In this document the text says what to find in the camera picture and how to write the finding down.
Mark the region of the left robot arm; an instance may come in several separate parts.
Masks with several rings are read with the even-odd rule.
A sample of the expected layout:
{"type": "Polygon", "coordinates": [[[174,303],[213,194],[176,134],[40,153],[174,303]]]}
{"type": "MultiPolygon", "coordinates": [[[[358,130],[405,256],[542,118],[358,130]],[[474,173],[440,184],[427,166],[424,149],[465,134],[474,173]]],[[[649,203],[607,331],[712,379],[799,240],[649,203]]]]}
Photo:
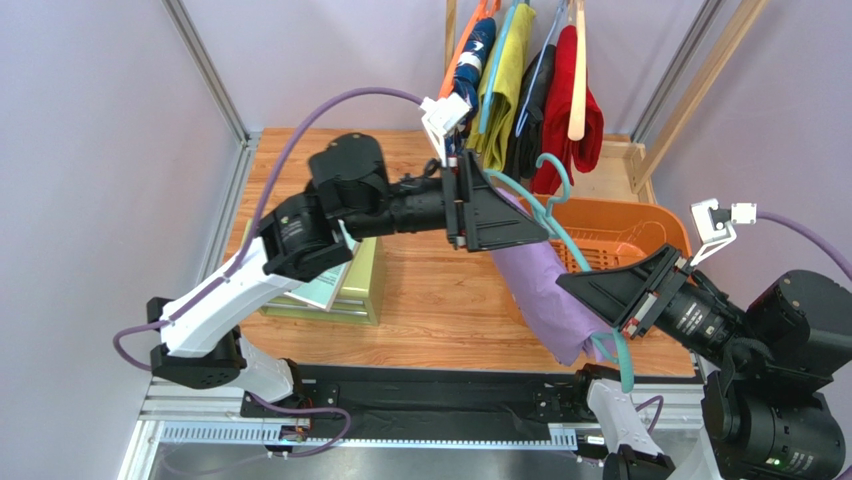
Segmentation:
{"type": "Polygon", "coordinates": [[[269,402],[301,386],[292,362],[254,347],[239,325],[273,298],[352,260],[352,241],[442,230],[455,248],[494,251],[536,244],[547,230],[500,194],[471,154],[454,167],[429,162],[391,182],[379,142],[333,140],[308,162],[303,192],[254,223],[242,249],[190,293],[149,301],[161,342],[154,376],[197,390],[234,385],[269,402]]]}

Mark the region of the purple trousers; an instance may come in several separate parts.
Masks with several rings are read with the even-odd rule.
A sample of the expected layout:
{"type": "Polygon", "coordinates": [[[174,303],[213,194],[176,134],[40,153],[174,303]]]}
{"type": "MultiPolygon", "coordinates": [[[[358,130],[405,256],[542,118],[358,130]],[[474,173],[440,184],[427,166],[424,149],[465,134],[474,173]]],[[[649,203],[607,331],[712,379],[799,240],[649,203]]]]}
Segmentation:
{"type": "Polygon", "coordinates": [[[581,354],[604,360],[592,340],[597,333],[605,336],[601,345],[608,353],[617,352],[611,329],[557,284],[567,269],[550,243],[495,250],[490,256],[524,322],[556,361],[568,366],[581,354]]]}

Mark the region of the beige hanger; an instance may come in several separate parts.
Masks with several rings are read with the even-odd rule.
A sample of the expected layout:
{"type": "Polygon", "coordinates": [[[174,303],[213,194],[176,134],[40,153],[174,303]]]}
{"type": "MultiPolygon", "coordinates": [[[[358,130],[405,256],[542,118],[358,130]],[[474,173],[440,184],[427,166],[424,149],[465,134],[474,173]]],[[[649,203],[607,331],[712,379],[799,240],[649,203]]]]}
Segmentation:
{"type": "Polygon", "coordinates": [[[576,29],[575,78],[567,136],[579,142],[585,136],[587,88],[587,38],[585,1],[572,1],[576,29]]]}

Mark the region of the teal hanger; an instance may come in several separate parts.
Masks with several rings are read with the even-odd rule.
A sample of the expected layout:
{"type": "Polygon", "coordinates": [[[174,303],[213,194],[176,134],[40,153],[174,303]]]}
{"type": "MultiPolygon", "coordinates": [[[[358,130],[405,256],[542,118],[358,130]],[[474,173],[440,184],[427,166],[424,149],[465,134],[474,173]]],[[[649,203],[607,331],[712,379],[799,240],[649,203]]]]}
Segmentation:
{"type": "MultiPolygon", "coordinates": [[[[567,202],[571,197],[572,186],[570,184],[568,171],[561,164],[561,161],[553,154],[543,153],[537,157],[537,167],[541,167],[545,163],[549,163],[554,166],[560,180],[562,181],[562,193],[548,197],[545,206],[543,206],[540,201],[536,200],[533,194],[525,187],[508,175],[493,169],[485,169],[484,174],[489,182],[491,182],[493,178],[496,178],[515,194],[525,199],[532,207],[534,220],[547,230],[549,238],[559,239],[565,245],[568,252],[576,261],[581,272],[590,272],[592,268],[586,257],[571,236],[553,216],[554,207],[557,204],[567,202]]],[[[592,333],[589,336],[589,340],[604,359],[619,366],[619,377],[622,392],[631,393],[635,385],[635,372],[627,340],[614,328],[612,328],[608,333],[592,333]]]]}

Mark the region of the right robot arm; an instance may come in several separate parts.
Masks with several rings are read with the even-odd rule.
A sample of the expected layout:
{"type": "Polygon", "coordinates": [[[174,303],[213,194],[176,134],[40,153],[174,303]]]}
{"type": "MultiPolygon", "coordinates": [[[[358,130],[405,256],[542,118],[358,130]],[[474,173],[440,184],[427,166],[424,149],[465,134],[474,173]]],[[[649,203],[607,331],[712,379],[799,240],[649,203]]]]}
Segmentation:
{"type": "Polygon", "coordinates": [[[846,288],[791,270],[741,308],[672,245],[557,283],[617,331],[657,328],[714,366],[701,408],[723,478],[840,474],[846,443],[822,390],[851,358],[846,288]]]}

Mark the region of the red trousers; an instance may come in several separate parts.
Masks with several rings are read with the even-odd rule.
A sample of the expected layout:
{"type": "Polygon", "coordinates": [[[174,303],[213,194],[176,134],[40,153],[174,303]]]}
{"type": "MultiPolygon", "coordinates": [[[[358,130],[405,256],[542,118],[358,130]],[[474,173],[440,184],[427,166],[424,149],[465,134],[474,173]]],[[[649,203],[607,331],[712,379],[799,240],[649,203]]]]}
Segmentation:
{"type": "Polygon", "coordinates": [[[567,173],[585,174],[598,164],[604,139],[604,115],[593,93],[586,91],[585,134],[579,141],[568,137],[576,69],[577,30],[569,25],[560,32],[556,44],[554,73],[546,98],[542,126],[543,153],[561,161],[567,173]]]}

